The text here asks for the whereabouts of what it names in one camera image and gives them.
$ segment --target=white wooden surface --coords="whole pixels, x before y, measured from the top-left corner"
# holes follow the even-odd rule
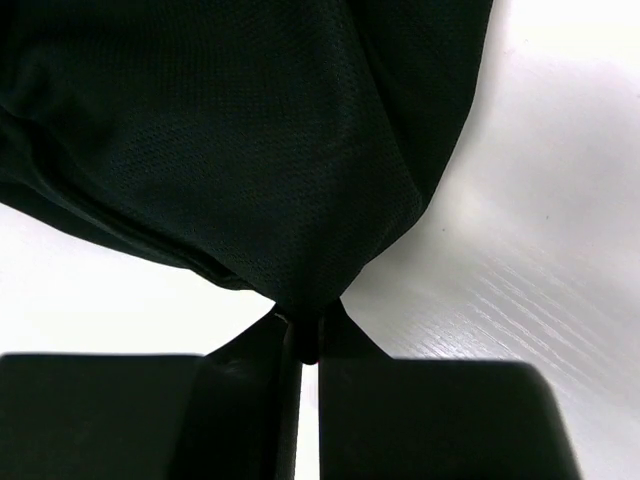
[[[441,188],[345,296],[394,355],[536,364],[586,480],[640,470],[639,26],[635,2],[496,0]],[[0,207],[0,352],[206,353],[270,306]]]

